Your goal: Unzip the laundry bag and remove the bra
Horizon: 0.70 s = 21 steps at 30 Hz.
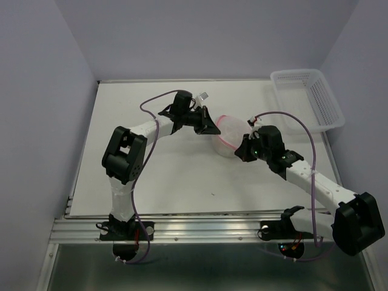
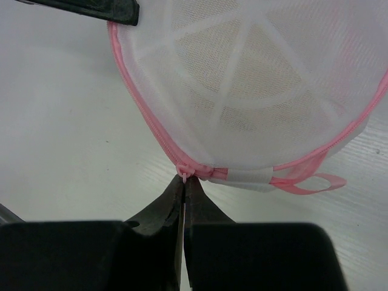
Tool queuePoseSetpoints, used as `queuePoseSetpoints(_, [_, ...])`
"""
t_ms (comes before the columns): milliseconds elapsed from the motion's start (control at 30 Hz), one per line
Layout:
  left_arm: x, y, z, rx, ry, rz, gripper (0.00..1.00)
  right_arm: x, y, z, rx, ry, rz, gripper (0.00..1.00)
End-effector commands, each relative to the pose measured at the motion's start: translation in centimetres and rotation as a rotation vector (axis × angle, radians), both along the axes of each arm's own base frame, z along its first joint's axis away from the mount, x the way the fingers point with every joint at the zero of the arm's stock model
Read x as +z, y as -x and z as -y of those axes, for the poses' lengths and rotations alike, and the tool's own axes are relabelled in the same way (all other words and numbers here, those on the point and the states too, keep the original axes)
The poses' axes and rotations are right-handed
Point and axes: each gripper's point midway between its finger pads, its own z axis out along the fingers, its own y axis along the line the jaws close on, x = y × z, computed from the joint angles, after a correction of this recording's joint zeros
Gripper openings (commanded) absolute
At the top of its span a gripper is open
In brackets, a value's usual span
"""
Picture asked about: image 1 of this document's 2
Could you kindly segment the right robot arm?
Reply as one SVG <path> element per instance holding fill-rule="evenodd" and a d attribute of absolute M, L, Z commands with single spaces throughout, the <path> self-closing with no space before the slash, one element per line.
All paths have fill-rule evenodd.
<path fill-rule="evenodd" d="M 282 212 L 280 219 L 261 223 L 258 237 L 263 241 L 328 238 L 347 255 L 354 256 L 386 234 L 376 199 L 357 194 L 313 169 L 304 158 L 287 150 L 281 132 L 274 125 L 254 125 L 243 136 L 235 155 L 243 162 L 262 160 L 283 180 L 308 193 L 326 212 L 303 206 Z"/>

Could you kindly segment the white mesh laundry bag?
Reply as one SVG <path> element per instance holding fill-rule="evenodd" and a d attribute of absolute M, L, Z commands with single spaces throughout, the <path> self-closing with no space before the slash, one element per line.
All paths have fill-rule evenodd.
<path fill-rule="evenodd" d="M 215 125 L 221 131 L 220 135 L 211 137 L 215 152 L 225 158 L 234 158 L 243 136 L 250 133 L 250 126 L 246 121 L 229 115 L 219 116 Z"/>

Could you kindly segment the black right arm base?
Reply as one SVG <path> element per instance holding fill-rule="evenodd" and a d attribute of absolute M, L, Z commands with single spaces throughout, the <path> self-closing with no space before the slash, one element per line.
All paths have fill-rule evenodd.
<path fill-rule="evenodd" d="M 306 210 L 302 206 L 294 206 L 285 209 L 280 215 L 279 220 L 261 221 L 260 229 L 257 232 L 258 237 L 263 241 L 270 241 L 273 239 L 312 239 L 313 230 L 298 231 L 291 222 L 291 217 L 294 214 L 302 214 Z"/>

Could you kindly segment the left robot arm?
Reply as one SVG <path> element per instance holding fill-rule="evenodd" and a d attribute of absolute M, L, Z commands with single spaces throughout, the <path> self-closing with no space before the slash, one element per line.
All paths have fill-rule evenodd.
<path fill-rule="evenodd" d="M 172 93 L 175 95 L 173 102 L 161 112 L 155 114 L 144 108 L 147 103 Z M 208 97 L 206 92 L 193 97 L 186 90 L 160 94 L 139 106 L 142 112 L 150 115 L 150 121 L 129 129 L 123 126 L 114 129 L 102 157 L 112 192 L 112 209 L 105 228 L 114 226 L 114 232 L 122 239 L 134 234 L 134 186 L 159 139 L 182 127 L 191 127 L 197 135 L 221 134 L 203 104 Z"/>

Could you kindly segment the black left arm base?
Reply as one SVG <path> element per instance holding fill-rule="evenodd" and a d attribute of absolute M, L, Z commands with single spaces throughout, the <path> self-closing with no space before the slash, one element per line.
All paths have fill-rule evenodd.
<path fill-rule="evenodd" d="M 96 228 L 101 241 L 147 241 L 144 230 L 135 220 L 97 222 Z"/>

